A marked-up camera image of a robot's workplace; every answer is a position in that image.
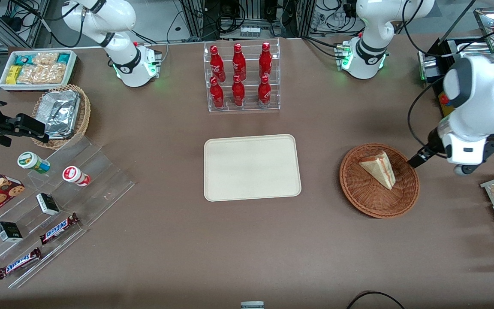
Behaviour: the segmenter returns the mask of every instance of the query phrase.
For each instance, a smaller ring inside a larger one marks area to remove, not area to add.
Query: round wicker basket
[[[65,90],[74,90],[81,95],[79,111],[77,112],[77,121],[76,121],[75,128],[74,128],[74,135],[72,137],[73,139],[77,139],[77,138],[80,138],[83,135],[85,135],[85,132],[87,131],[87,127],[89,125],[89,117],[90,117],[90,102],[89,102],[89,98],[85,95],[85,92],[81,88],[79,88],[75,85],[61,86],[58,88],[51,89],[51,90],[49,90],[49,92],[65,91]],[[41,102],[41,98],[39,98],[39,100],[37,100],[37,104],[33,108],[32,117],[34,117],[34,118],[37,114],[37,109],[39,108],[40,102]],[[61,148],[68,141],[70,141],[70,139],[49,139],[48,143],[42,143],[42,142],[38,141],[37,139],[33,139],[33,142],[37,146],[55,149],[55,150]]]
[[[396,176],[392,190],[382,186],[366,172],[359,160],[385,151]],[[361,212],[375,218],[404,215],[417,202],[420,183],[407,158],[398,150],[381,143],[366,143],[351,149],[344,157],[339,171],[340,185],[348,200]]]

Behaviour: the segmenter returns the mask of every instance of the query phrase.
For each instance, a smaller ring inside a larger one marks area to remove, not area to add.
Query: coca-cola bottle
[[[223,109],[224,92],[222,91],[221,86],[218,84],[218,79],[214,76],[211,76],[209,82],[211,82],[211,88],[209,88],[209,92],[211,92],[211,99],[213,101],[214,108]]]
[[[263,76],[260,79],[259,85],[259,106],[266,108],[270,104],[270,92],[272,88],[268,84],[268,76]]]
[[[262,43],[262,53],[259,58],[259,76],[270,76],[272,72],[272,54],[270,54],[270,43]]]
[[[213,72],[213,76],[216,76],[219,82],[224,82],[226,80],[224,61],[222,61],[222,57],[218,54],[218,47],[212,45],[209,50],[211,51],[211,71]]]
[[[247,66],[245,64],[245,55],[241,52],[241,44],[234,44],[234,58],[232,59],[234,65],[234,74],[239,74],[241,80],[247,78]]]
[[[232,85],[232,92],[234,94],[234,104],[237,107],[242,107],[245,102],[245,86],[241,82],[241,76],[235,74],[234,84]]]

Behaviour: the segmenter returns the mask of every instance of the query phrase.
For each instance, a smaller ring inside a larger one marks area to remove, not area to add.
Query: sandwich slice
[[[383,151],[376,156],[363,158],[359,161],[359,165],[378,180],[380,184],[388,190],[392,190],[396,183],[396,176],[394,176],[394,171],[386,152]]]

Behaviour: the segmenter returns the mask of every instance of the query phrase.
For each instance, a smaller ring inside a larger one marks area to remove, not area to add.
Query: clear acrylic shelf
[[[270,103],[266,108],[259,106],[259,57],[262,52],[262,43],[270,43],[270,53],[272,54],[272,73],[269,76],[269,84],[272,88],[270,93]],[[204,44],[203,63],[205,68],[205,86],[207,88],[207,102],[209,112],[241,112],[241,111],[272,111],[281,108],[280,96],[280,41],[279,39],[254,39],[240,41],[241,50],[245,55],[245,63],[247,65],[247,79],[243,81],[245,86],[245,104],[243,107],[237,107],[233,103],[232,84],[234,70],[232,67],[232,59],[234,57],[233,44],[235,42],[212,42]],[[211,100],[209,88],[211,84],[209,79],[212,76],[211,71],[211,53],[208,51],[211,45],[217,45],[218,53],[224,61],[224,72],[226,80],[220,83],[224,91],[224,108],[216,109]]]
[[[0,268],[29,254],[35,247],[41,249],[43,256],[41,260],[4,278],[9,282],[9,288],[20,287],[56,258],[134,185],[122,170],[106,158],[101,148],[86,137],[71,139],[47,160],[51,163],[49,172],[39,174],[31,171],[24,181],[26,190],[0,209],[0,221],[16,223],[24,238],[17,243],[3,242],[0,238]],[[70,165],[79,167],[91,177],[88,186],[80,187],[62,179],[63,169]],[[41,212],[36,200],[40,192],[53,196],[60,209],[58,215]],[[42,246],[39,236],[74,212],[80,223]]]

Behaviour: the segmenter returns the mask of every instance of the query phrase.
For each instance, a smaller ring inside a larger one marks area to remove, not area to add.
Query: brown table
[[[429,47],[436,36],[419,36]],[[92,103],[87,135],[136,182],[81,239],[18,290],[0,281],[0,308],[343,308],[363,290],[407,308],[494,307],[494,213],[479,184],[494,156],[461,178],[433,158],[417,169],[420,198],[398,219],[372,219],[337,184],[345,153],[366,142],[418,149],[406,113],[422,90],[406,37],[371,80],[337,72],[331,57],[282,39],[282,109],[209,114],[202,44],[173,45],[162,77],[127,88],[102,49],[77,49],[74,83]],[[39,94],[10,94],[2,110],[29,112]],[[425,136],[440,119],[431,94],[413,123]],[[289,133],[296,138],[297,197],[211,203],[203,196],[203,145],[219,137]],[[0,147],[0,173],[26,175],[22,151],[50,151],[26,138]],[[377,296],[372,308],[394,304]]]

